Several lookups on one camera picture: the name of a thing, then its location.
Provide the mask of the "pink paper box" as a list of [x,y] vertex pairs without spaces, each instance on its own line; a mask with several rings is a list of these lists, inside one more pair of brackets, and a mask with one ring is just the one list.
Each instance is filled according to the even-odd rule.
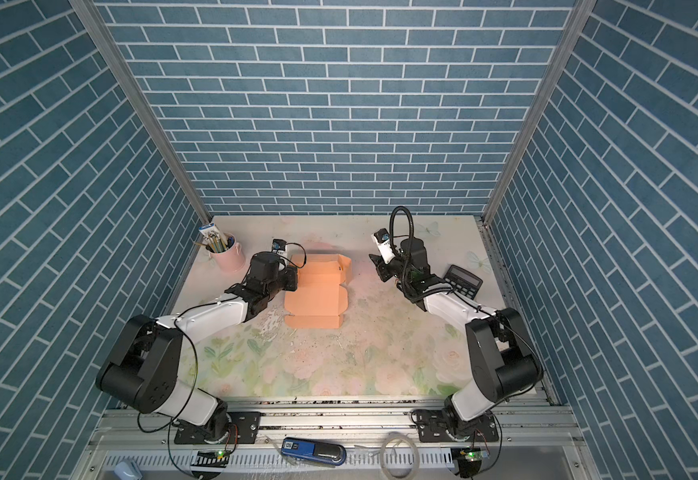
[[298,271],[297,289],[287,292],[284,322],[292,329],[338,329],[348,309],[351,259],[341,254],[310,254]]

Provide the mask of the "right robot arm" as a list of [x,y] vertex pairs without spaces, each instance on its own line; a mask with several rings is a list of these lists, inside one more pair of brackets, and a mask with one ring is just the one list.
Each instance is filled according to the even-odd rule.
[[472,380],[446,401],[448,419],[475,420],[543,378],[543,366],[526,339],[519,313],[476,302],[482,285],[479,277],[456,265],[444,277],[433,274],[424,242],[417,237],[408,236],[396,245],[381,229],[372,238],[379,252],[369,258],[379,278],[395,279],[409,302],[464,330]]

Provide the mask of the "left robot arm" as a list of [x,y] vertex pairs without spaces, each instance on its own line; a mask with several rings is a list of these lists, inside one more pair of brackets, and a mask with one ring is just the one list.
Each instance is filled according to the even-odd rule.
[[283,250],[260,252],[251,257],[243,280],[218,299],[179,314],[130,318],[97,374],[96,387],[141,414],[158,413],[197,427],[212,441],[223,437],[226,403],[200,390],[196,381],[179,379],[183,347],[189,346],[198,361],[201,341],[253,319],[280,292],[296,291],[302,267]]

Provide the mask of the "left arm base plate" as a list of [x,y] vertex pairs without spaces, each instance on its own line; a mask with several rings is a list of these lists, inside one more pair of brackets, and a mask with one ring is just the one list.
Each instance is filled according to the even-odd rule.
[[256,441],[262,414],[254,411],[215,414],[197,426],[180,420],[173,438],[178,445],[240,445]]

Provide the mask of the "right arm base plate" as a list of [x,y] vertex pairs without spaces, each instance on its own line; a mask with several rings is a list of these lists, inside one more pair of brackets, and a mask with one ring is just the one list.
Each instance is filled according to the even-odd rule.
[[410,420],[422,443],[444,442],[496,442],[499,440],[498,425],[490,415],[481,415],[471,420],[462,420],[454,409],[414,409]]

